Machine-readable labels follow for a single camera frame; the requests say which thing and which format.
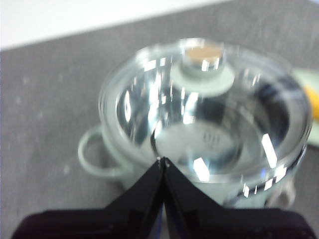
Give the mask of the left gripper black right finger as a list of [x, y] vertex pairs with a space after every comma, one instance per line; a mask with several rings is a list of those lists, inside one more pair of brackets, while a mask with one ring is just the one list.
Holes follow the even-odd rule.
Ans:
[[281, 209], [230, 209], [195, 187], [163, 159], [169, 234], [178, 239], [313, 239], [299, 214]]

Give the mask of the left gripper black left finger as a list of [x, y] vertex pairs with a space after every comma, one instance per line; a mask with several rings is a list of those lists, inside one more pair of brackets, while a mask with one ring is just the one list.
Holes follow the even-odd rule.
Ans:
[[109, 205], [98, 209], [49, 210], [25, 217], [14, 239], [148, 238], [160, 221], [164, 159]]

